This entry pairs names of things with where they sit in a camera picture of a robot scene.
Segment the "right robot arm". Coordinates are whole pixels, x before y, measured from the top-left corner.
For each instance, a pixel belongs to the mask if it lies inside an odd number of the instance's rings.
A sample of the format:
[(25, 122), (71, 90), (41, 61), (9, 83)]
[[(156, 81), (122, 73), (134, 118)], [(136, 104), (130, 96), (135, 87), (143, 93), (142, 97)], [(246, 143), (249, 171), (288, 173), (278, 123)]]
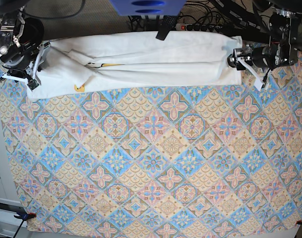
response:
[(22, 9), (0, 18), (0, 65), (6, 69), (0, 81), (25, 83), (30, 91), (41, 85), (37, 72), (49, 43), (43, 42), (44, 26), (39, 19), (24, 18)]

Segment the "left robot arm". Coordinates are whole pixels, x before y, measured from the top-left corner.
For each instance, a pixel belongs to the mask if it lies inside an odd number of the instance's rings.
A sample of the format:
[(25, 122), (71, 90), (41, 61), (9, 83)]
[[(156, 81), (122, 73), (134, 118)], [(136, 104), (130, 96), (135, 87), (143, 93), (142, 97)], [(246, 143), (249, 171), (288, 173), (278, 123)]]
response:
[(278, 4), (275, 0), (252, 1), (252, 12), (231, 0), (213, 0), (212, 4), (232, 21), (234, 30), (249, 41), (255, 36), (263, 47), (245, 46), (233, 50), (227, 58), (228, 65), (236, 70), (247, 69), (255, 77), (254, 86), (258, 91), (270, 86), (268, 74), (259, 76), (254, 70), (267, 69), (267, 73), (278, 67), (292, 66), (298, 61), (298, 27), (302, 14), (286, 1)]

